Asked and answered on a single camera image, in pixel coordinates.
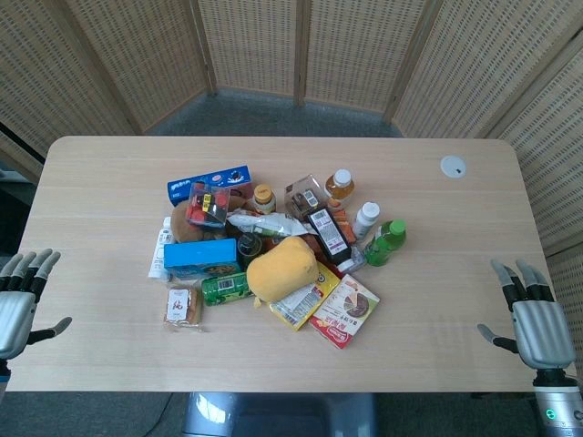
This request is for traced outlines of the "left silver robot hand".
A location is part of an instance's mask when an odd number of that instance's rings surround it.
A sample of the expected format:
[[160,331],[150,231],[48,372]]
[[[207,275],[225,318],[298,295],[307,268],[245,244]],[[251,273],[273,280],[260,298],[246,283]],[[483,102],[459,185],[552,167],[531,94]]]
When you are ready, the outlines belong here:
[[48,277],[60,257],[52,249],[17,253],[1,268],[1,361],[12,360],[26,346],[55,338],[71,324],[72,318],[64,317],[53,327],[32,330]]

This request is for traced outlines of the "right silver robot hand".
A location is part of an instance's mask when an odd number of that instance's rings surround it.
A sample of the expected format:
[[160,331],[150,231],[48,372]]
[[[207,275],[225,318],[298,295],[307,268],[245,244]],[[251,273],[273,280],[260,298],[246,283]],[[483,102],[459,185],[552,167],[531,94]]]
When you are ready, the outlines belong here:
[[517,269],[493,259],[491,267],[500,282],[511,315],[515,337],[503,337],[480,323],[483,338],[498,348],[520,356],[527,367],[564,370],[576,359],[575,347],[563,307],[551,291],[547,278],[522,259]]

